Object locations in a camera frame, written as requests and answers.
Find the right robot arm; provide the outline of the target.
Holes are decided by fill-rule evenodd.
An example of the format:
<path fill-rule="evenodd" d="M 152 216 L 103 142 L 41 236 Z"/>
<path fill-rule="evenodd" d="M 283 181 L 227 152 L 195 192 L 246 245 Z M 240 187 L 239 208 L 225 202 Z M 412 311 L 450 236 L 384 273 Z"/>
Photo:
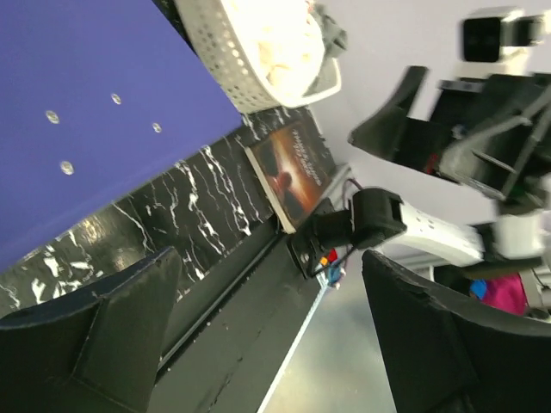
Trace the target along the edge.
<path fill-rule="evenodd" d="M 361 188 L 347 207 L 315 214 L 313 246 L 353 250 L 400 244 L 458 268 L 518 271 L 550 245 L 550 77 L 492 74 L 444 81 L 428 120 L 410 109 L 427 69 L 407 68 L 393 94 L 354 129 L 355 148 L 471 188 L 492 202 L 494 220 L 455 224 L 384 188 Z"/>

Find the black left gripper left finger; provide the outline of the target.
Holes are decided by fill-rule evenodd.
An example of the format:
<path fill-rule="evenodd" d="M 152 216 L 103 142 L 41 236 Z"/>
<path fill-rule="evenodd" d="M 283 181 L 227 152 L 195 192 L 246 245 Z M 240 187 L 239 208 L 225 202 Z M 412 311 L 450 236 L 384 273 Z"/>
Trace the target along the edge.
<path fill-rule="evenodd" d="M 182 272 L 166 248 L 1 320 L 3 412 L 145 412 Z"/>

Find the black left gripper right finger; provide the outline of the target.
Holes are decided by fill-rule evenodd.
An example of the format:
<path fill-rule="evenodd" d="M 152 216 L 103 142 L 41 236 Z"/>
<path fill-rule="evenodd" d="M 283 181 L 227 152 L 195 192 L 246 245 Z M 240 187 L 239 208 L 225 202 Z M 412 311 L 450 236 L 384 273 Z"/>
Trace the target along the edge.
<path fill-rule="evenodd" d="M 548 412 L 550 326 L 375 252 L 362 277 L 398 412 Z"/>

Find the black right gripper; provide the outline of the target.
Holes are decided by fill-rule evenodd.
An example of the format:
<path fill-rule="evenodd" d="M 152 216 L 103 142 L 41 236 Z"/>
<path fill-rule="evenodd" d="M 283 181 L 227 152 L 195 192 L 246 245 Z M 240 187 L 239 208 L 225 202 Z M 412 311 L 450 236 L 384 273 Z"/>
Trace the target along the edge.
<path fill-rule="evenodd" d="M 545 202 L 550 173 L 550 76 L 494 74 L 444 81 L 427 120 L 408 117 L 428 68 L 408 66 L 393 94 L 348 143 L 497 202 Z"/>

